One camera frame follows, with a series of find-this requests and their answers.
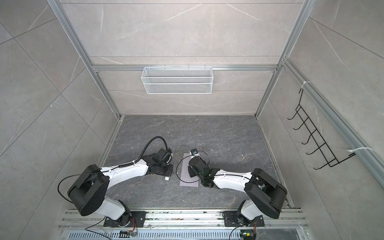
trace vertical metal post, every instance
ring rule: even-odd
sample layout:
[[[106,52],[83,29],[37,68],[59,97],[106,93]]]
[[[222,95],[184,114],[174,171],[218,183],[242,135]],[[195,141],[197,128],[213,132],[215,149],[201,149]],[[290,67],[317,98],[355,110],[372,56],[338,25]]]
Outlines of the vertical metal post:
[[[257,119],[259,119],[261,112],[264,109],[264,106],[266,102],[268,101],[268,98],[273,90],[273,87],[275,86],[277,79],[280,75],[280,72],[282,70],[282,63],[284,61],[284,58],[287,58],[289,54],[291,53],[293,46],[295,45],[309,15],[311,14],[311,11],[316,4],[317,0],[305,0],[303,3],[303,7],[301,8],[301,11],[299,13],[299,16],[297,17],[296,23],[293,26],[292,32],[288,38],[288,41],[284,47],[283,52],[281,53],[279,62],[277,64],[277,71],[272,75],[267,88],[264,91],[264,95],[260,101],[260,104],[256,110],[255,116]]]
[[[98,86],[101,93],[103,94],[103,96],[104,96],[105,100],[107,101],[109,107],[111,108],[112,112],[115,114],[116,118],[119,119],[121,117],[121,114],[119,113],[119,110],[116,107],[111,96],[109,95],[107,88],[104,86],[100,76],[92,69],[92,63],[91,63],[91,60],[89,58],[89,55],[85,51],[85,48],[81,44],[79,37],[75,33],[75,31],[72,27],[72,24],[70,23],[68,16],[65,14],[61,3],[58,0],[47,0],[47,2],[51,6],[52,11],[55,13],[57,19],[59,20],[60,24],[62,25],[68,38],[71,40],[71,43],[73,44],[74,48],[76,49],[77,53],[79,54],[85,67],[87,68],[87,70],[91,74],[93,80],[95,81],[96,85]]]

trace wire basket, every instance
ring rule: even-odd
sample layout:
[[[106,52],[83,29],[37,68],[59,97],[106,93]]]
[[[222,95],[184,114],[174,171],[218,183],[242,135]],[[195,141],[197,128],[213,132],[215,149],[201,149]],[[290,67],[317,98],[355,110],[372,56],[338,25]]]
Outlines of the wire basket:
[[[212,93],[214,74],[205,66],[146,67],[141,79],[148,94]]]

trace black mounting plate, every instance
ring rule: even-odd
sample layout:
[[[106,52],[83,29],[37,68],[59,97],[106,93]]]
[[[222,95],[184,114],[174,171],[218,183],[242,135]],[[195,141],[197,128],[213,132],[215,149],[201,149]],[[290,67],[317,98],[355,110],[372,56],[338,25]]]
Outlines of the black mounting plate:
[[[224,225],[226,227],[239,227],[242,226],[236,217],[236,212],[237,211],[224,211],[223,212],[223,217],[224,217]],[[264,218],[262,215],[255,217],[252,222],[250,223],[249,226],[253,227],[256,224],[257,227],[263,227],[265,226],[264,224]]]
[[[141,211],[141,212],[131,212],[132,217],[135,219],[136,227],[143,227],[145,216],[147,212]],[[115,220],[110,219],[109,217],[105,218],[104,227],[119,227],[118,222]],[[131,221],[127,226],[125,227],[133,227],[133,221]]]

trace black cable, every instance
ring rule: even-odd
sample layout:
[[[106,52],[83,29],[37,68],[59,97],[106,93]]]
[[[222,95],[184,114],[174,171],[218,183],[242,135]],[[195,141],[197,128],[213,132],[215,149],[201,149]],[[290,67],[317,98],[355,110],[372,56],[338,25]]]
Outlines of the black cable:
[[[98,225],[98,224],[101,223],[104,219],[105,219],[105,216],[104,216],[104,218],[103,218],[100,222],[98,222],[98,223],[96,223],[96,224],[93,224],[93,225],[90,226],[90,227],[86,227],[84,230],[86,230],[86,231],[88,231],[88,232],[93,232],[93,233],[99,234],[99,235],[101,235],[101,236],[103,236],[103,237],[105,237],[105,238],[108,238],[109,240],[112,240],[110,237],[107,237],[106,235],[103,235],[103,234],[101,234],[101,233],[98,233],[98,232],[94,232],[94,231],[88,230],[88,228],[91,228],[91,227],[94,227],[94,226]]]
[[[59,184],[57,185],[57,192],[60,194],[60,196],[62,196],[65,200],[67,200],[68,202],[70,203],[73,203],[72,201],[70,201],[68,198],[64,197],[63,194],[61,194],[60,190],[59,190],[59,187],[60,187],[60,184],[61,182],[63,182],[65,179],[69,178],[69,177],[74,177],[74,176],[80,176],[80,175],[91,175],[91,174],[99,174],[99,173],[102,173],[102,172],[94,172],[94,173],[81,173],[81,174],[75,174],[75,175],[70,175],[68,177],[65,177],[63,178]]]
[[[235,231],[237,228],[239,228],[239,227],[243,227],[243,226],[245,226],[245,225],[241,225],[241,226],[235,227],[235,228],[232,230],[232,232],[229,234],[229,238],[228,238],[228,240],[231,240],[231,234],[233,233],[233,231]]]
[[[179,178],[179,175],[177,174],[177,168],[179,167],[181,161],[183,161],[183,160],[184,160],[185,158],[187,158],[187,157],[192,157],[192,156],[195,156],[195,155],[189,155],[189,156],[186,156],[186,157],[184,157],[184,158],[182,158],[182,159],[180,160],[179,164],[178,164],[177,167],[176,167],[176,176],[177,176],[177,178],[178,178],[180,181],[185,182],[185,183],[193,183],[193,182],[198,182],[198,181],[200,181],[200,180],[203,180],[203,179],[212,177],[212,176],[209,176],[209,177],[203,177],[203,178],[201,178],[201,179],[199,179],[199,180],[196,180],[196,181],[193,181],[193,182],[186,182],[186,181],[183,181],[183,180],[181,180],[181,179]],[[243,178],[246,178],[246,179],[250,180],[250,179],[247,178],[247,177],[244,177],[244,176],[242,176],[242,175],[236,175],[236,174],[218,174],[218,175],[215,175],[215,176],[225,176],[225,175],[227,175],[227,176],[239,176],[239,177],[243,177]]]
[[[160,138],[161,140],[163,140],[164,145],[166,146],[166,151],[168,152],[168,145],[167,145],[166,140],[165,140],[163,137],[161,137],[161,136],[156,136],[156,137],[153,137],[151,140],[149,140],[149,142],[147,143],[147,145],[145,145],[143,151],[141,151],[140,156],[134,161],[134,163],[137,163],[137,162],[143,157],[144,152],[147,150],[148,146],[149,146],[149,145],[151,144],[151,142],[152,142],[153,140],[155,140],[156,138]],[[133,163],[133,162],[129,162],[129,163],[121,164],[121,165],[118,165],[117,167],[112,168],[111,170],[114,170],[114,169],[116,169],[116,168],[128,167],[128,166],[133,165],[134,163]]]
[[[211,162],[211,160],[209,159],[208,153],[204,152],[203,150],[198,150],[197,152],[203,152],[203,153],[205,153],[207,155],[207,157],[208,157],[207,165]]]

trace white zip tie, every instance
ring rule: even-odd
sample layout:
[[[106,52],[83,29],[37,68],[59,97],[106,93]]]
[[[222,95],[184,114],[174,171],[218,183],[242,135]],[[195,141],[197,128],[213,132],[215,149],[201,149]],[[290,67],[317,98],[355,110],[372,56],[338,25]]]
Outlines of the white zip tie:
[[[310,83],[310,82],[304,81],[304,82],[303,82],[303,85],[301,86],[301,88],[303,88],[303,87],[304,87],[304,84],[306,84],[306,83]]]
[[[356,151],[356,150],[360,150],[360,149],[369,149],[369,150],[374,151],[373,148],[370,148],[370,147],[358,147],[358,148],[355,148],[355,149],[349,149],[349,150],[347,150],[347,151],[348,151],[348,152],[354,152],[354,151]]]

